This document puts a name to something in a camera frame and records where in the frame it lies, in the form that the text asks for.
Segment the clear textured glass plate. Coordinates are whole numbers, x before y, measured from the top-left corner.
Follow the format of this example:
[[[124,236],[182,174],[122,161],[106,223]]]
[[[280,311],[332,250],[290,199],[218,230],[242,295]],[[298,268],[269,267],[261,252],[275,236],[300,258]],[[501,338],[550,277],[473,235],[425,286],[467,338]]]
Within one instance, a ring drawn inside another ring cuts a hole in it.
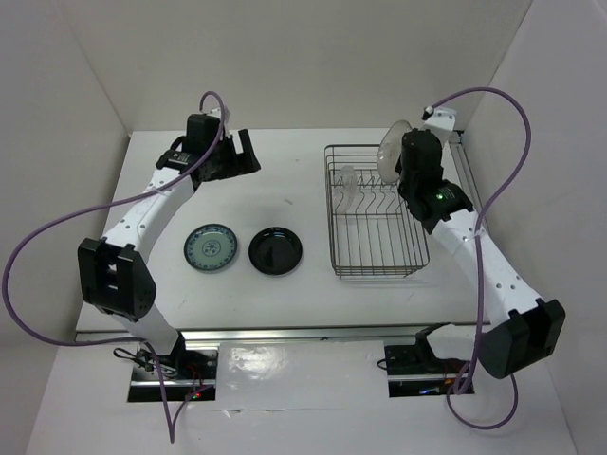
[[[351,208],[357,191],[357,173],[350,165],[345,165],[335,172],[333,189],[334,212],[346,214]]]

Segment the clear square glass plate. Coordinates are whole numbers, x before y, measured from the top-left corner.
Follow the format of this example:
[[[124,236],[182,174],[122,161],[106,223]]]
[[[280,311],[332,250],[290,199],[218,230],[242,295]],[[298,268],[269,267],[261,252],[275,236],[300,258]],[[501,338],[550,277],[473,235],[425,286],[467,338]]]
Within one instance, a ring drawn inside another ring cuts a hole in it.
[[[405,119],[395,122],[384,138],[381,140],[377,150],[377,172],[381,181],[385,184],[394,184],[400,177],[396,165],[400,162],[402,137],[412,130],[412,125]]]

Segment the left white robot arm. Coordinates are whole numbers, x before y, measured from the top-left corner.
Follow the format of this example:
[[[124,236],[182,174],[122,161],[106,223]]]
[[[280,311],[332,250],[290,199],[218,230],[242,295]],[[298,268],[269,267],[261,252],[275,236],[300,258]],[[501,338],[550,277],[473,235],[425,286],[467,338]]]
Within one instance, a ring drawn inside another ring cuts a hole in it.
[[[144,192],[99,240],[78,247],[83,300],[141,339],[138,361],[167,378],[200,360],[155,304],[148,261],[178,210],[201,184],[260,171],[248,130],[229,133],[220,116],[192,114],[186,133],[160,156]]]

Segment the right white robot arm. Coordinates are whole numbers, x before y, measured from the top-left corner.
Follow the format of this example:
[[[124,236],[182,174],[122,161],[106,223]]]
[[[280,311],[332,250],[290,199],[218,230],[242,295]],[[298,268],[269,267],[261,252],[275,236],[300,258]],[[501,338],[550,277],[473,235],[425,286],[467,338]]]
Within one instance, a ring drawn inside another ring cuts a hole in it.
[[[558,300],[528,285],[479,223],[470,199],[443,176],[442,146],[429,130],[400,140],[398,193],[409,213],[437,240],[477,287],[490,329],[476,338],[477,358],[503,379],[551,356],[565,321]]]

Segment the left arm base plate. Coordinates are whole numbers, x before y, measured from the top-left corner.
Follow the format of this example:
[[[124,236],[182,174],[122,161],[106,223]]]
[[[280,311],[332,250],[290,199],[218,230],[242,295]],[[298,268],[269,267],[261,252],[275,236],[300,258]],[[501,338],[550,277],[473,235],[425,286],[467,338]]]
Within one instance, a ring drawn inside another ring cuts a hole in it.
[[[196,350],[200,358],[189,361],[179,372],[162,367],[167,401],[177,403],[191,394],[193,402],[211,402],[216,398],[216,376],[219,348],[204,346]],[[160,382],[151,357],[133,361],[128,403],[159,403]]]

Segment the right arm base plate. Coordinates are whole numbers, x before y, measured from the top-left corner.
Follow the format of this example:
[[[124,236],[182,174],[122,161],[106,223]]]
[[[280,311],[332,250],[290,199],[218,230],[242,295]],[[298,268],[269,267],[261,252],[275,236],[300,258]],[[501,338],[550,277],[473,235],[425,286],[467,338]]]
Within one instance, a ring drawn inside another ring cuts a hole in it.
[[[446,323],[431,325],[414,336],[413,344],[387,345],[377,366],[387,373],[390,398],[446,395],[465,365],[458,358],[439,358],[429,336]]]

